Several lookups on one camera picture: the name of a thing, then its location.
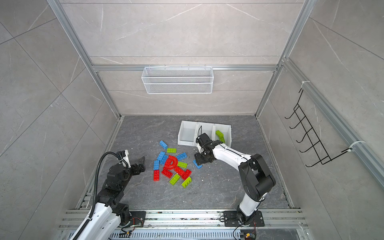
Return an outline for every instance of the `blue lego brick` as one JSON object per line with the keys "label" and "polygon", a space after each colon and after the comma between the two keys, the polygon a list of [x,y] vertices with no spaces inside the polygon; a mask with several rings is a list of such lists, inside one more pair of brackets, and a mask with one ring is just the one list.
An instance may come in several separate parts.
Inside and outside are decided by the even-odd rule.
{"label": "blue lego brick", "polygon": [[166,145],[166,143],[163,142],[162,140],[160,141],[160,145],[161,145],[165,150],[167,150],[168,145]]}
{"label": "blue lego brick", "polygon": [[167,158],[168,158],[168,155],[163,155],[163,159],[160,160],[160,164],[164,165],[166,163]]}
{"label": "blue lego brick", "polygon": [[197,169],[200,169],[203,167],[203,165],[197,165],[196,159],[193,160],[193,163],[196,165]]}
{"label": "blue lego brick", "polygon": [[155,160],[155,161],[153,162],[153,171],[159,169],[159,163],[160,163],[159,160]]}
{"label": "blue lego brick", "polygon": [[184,153],[182,153],[180,155],[177,155],[176,158],[177,158],[178,161],[186,159],[187,158],[187,154],[184,152]]}
{"label": "blue lego brick", "polygon": [[165,152],[160,152],[159,156],[157,157],[157,160],[161,160],[163,159],[163,156],[164,156]]}

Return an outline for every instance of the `white divided tray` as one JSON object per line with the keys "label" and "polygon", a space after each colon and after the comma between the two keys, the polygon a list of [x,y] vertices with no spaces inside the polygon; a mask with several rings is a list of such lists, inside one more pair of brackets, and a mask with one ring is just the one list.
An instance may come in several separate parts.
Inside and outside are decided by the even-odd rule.
{"label": "white divided tray", "polygon": [[232,143],[231,125],[191,121],[181,121],[177,144],[196,147],[196,138],[202,133],[206,133],[213,141],[219,140],[216,130],[223,133],[225,144],[230,147]]}

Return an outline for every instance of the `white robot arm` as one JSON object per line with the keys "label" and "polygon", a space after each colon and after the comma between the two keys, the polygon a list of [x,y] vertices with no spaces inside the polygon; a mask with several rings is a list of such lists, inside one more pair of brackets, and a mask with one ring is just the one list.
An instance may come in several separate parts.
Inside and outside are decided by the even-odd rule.
{"label": "white robot arm", "polygon": [[237,207],[237,219],[246,225],[257,211],[266,194],[275,186],[276,181],[261,155],[253,156],[236,151],[219,140],[212,141],[203,133],[196,139],[198,153],[195,159],[198,165],[222,160],[240,173],[245,191],[244,198]]}

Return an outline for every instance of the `white wire basket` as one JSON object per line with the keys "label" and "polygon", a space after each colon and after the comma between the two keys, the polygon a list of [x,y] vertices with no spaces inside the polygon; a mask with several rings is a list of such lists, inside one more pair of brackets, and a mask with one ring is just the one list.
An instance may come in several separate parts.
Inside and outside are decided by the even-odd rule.
{"label": "white wire basket", "polygon": [[146,67],[141,76],[148,94],[212,93],[212,67]]}

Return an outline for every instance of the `gray marble floor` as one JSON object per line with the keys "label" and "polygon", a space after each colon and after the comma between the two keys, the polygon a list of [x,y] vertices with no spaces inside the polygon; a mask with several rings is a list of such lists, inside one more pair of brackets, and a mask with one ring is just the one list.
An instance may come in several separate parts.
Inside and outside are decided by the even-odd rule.
{"label": "gray marble floor", "polygon": [[[271,168],[277,181],[261,208],[288,208],[280,180],[268,154],[261,130],[254,116],[126,116],[112,146],[112,151],[128,149],[129,159],[134,163],[141,156],[146,157],[146,171],[133,176],[122,202],[133,209],[199,209],[235,208],[243,199],[244,190],[236,169],[222,161],[204,164],[197,169],[193,164],[197,148],[177,145],[181,120],[229,124],[232,126],[232,148],[247,154],[261,154]],[[163,140],[168,147],[177,148],[178,155],[187,153],[192,171],[192,182],[181,186],[181,179],[171,185],[169,179],[160,174],[160,181],[153,181],[153,161],[163,148]],[[112,157],[105,159],[100,171],[100,185],[104,182],[109,168],[116,164]]]}

